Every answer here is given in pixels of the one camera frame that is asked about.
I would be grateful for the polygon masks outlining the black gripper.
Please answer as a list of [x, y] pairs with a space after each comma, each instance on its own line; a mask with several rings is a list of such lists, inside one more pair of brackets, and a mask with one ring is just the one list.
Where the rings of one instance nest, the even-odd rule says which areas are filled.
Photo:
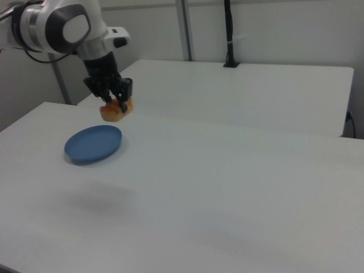
[[94, 60], [83, 60], [88, 76], [84, 78], [84, 83], [95, 97], [99, 97], [103, 102], [111, 102], [112, 93], [125, 113], [129, 109], [128, 100], [133, 92], [133, 80], [131, 78], [120, 78], [111, 90], [112, 79], [119, 78], [117, 62], [113, 52]]

